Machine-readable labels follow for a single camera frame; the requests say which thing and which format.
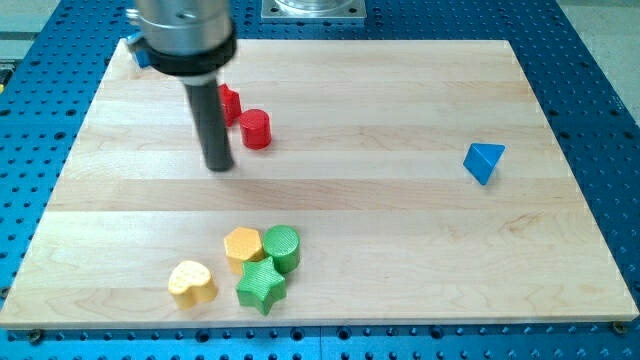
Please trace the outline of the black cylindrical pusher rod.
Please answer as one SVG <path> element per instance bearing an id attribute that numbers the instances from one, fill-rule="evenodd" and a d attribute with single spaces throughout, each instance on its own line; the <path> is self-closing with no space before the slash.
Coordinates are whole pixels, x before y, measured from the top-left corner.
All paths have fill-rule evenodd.
<path id="1" fill-rule="evenodd" d="M 185 90 L 206 167 L 213 172 L 230 170 L 234 161 L 217 82 L 185 85 Z"/>

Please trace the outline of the blue block behind arm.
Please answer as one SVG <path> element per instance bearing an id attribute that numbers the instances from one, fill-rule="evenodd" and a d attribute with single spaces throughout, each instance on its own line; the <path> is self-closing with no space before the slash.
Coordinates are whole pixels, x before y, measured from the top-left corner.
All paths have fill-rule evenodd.
<path id="1" fill-rule="evenodd" d="M 141 32 L 132 33 L 125 37 L 126 46 L 139 68 L 150 66 L 149 56 L 143 45 L 144 36 Z"/>

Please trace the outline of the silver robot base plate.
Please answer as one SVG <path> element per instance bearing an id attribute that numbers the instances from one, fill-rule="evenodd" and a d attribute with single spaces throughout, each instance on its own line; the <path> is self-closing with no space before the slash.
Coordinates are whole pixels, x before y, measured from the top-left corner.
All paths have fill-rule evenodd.
<path id="1" fill-rule="evenodd" d="M 365 0 L 262 0 L 263 20 L 350 20 L 367 17 Z"/>

